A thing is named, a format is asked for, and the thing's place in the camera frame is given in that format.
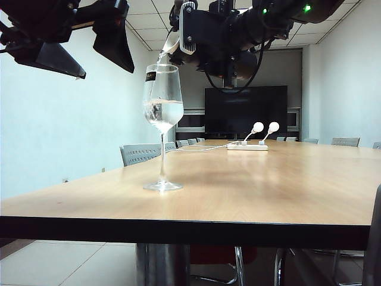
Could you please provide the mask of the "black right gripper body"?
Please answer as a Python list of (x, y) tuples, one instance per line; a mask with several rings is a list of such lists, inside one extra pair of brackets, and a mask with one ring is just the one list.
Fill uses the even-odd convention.
[(238, 58), (239, 50), (228, 43), (230, 16), (236, 16), (234, 1), (213, 1), (208, 11), (196, 10), (196, 55), (199, 60)]

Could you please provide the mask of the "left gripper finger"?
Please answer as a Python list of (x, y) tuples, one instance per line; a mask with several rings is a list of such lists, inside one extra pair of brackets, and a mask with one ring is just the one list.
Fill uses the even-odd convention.
[(127, 1), (96, 1), (99, 14), (92, 26), (96, 33), (93, 48), (122, 69), (133, 73), (135, 66), (126, 34)]
[(80, 64), (58, 43), (39, 42), (33, 47), (24, 47), (14, 51), (17, 63), (66, 74), (84, 79), (85, 70)]

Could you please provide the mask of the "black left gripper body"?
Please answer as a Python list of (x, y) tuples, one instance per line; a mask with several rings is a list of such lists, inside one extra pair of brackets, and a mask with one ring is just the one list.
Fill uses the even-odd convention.
[(67, 42), (78, 8), (95, 1), (9, 1), (8, 18), (24, 34), (44, 42)]

